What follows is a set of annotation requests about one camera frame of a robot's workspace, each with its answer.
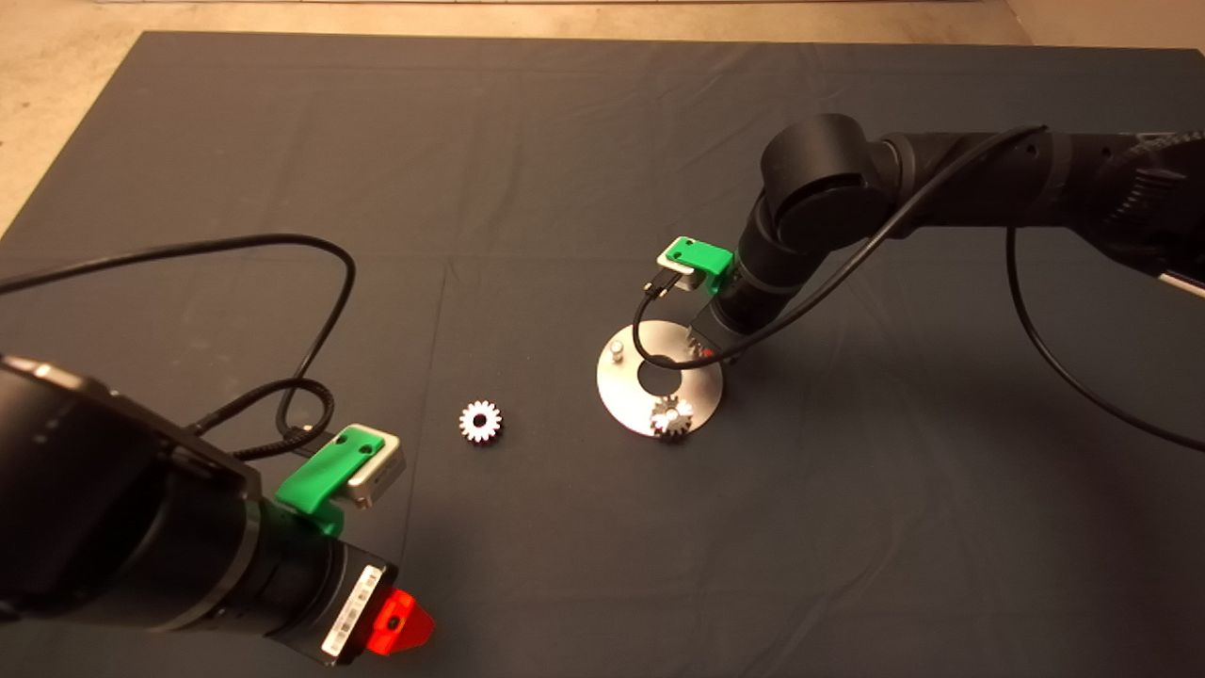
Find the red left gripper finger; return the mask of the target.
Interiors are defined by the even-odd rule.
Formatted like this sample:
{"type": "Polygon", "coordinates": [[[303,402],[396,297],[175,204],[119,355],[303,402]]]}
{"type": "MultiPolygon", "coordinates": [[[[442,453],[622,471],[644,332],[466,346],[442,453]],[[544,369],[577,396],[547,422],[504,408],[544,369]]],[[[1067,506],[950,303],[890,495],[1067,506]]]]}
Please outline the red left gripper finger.
{"type": "Polygon", "coordinates": [[[412,595],[392,589],[374,617],[365,652],[389,656],[425,645],[435,626],[434,619],[412,595]]]}

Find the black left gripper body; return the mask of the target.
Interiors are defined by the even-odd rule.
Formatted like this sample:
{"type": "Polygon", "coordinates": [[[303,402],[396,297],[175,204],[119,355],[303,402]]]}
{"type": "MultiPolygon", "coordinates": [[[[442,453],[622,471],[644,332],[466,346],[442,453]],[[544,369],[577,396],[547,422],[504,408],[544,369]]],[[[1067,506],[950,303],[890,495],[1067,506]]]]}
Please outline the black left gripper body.
{"type": "Polygon", "coordinates": [[[396,580],[386,558],[263,505],[258,544],[240,580],[240,627],[324,666],[366,652],[374,618],[396,580]]]}

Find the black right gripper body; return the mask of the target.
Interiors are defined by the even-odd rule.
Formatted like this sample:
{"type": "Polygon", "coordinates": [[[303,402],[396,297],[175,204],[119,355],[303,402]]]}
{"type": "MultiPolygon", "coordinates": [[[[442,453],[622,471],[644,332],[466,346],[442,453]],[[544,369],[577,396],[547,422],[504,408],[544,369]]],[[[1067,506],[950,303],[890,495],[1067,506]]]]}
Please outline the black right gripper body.
{"type": "Polygon", "coordinates": [[[797,276],[774,281],[735,265],[721,291],[690,322],[693,359],[711,359],[768,328],[800,289],[797,276]]]}

